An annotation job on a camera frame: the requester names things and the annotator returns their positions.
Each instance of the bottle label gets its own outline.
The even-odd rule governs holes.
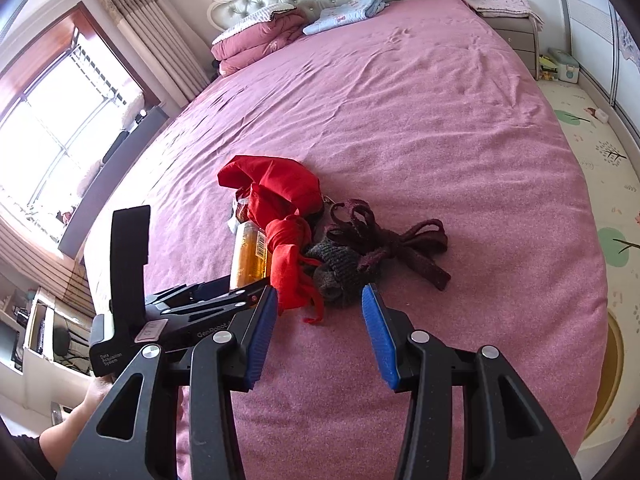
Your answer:
[[[258,237],[255,241],[255,255],[261,260],[267,258],[267,237],[260,231],[258,231]]]

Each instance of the human hand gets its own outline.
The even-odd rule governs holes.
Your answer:
[[[78,410],[86,417],[86,420],[94,414],[98,405],[102,402],[104,397],[109,393],[113,386],[113,377],[108,375],[106,377],[94,377],[89,384],[89,388],[86,391],[82,404],[78,406]]]

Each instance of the folded blanket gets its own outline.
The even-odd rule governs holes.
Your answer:
[[[311,25],[307,25],[302,32],[311,36],[331,28],[362,22],[375,16],[387,5],[382,0],[351,0],[340,7],[323,9],[320,17]]]
[[[531,9],[527,0],[465,0],[466,4],[484,18],[526,18],[536,22],[536,28],[542,30],[545,22]]]
[[[273,18],[276,17],[276,15],[283,12],[289,12],[290,10],[293,10],[295,8],[296,6],[293,6],[291,4],[267,5],[266,7],[263,7],[259,10],[256,10],[255,12],[252,12],[248,16],[245,16],[233,27],[229,27],[227,30],[219,34],[211,44],[215,45],[216,43],[220,43],[220,41],[226,40],[226,38],[230,38],[231,36],[237,34],[238,32],[242,32],[246,28],[249,28],[256,23],[270,22]]]
[[[306,14],[295,7],[272,16],[268,22],[254,22],[213,44],[211,53],[220,61],[221,76],[233,74],[292,43],[302,36],[302,27],[308,23]],[[247,18],[254,19],[252,14]]]

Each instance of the floor mat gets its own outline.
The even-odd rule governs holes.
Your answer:
[[[587,92],[564,82],[539,81],[538,85],[554,108],[587,181],[607,262],[609,312],[623,341],[618,392],[582,444],[587,448],[622,436],[640,400],[640,182],[613,129],[593,117],[596,105]]]

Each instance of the beige curtain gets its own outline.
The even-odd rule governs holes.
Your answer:
[[[48,250],[43,242],[7,211],[0,210],[0,258],[69,306],[93,317],[94,304],[84,267],[58,250]]]
[[[159,1],[100,3],[169,95],[185,107],[209,85],[209,80]]]

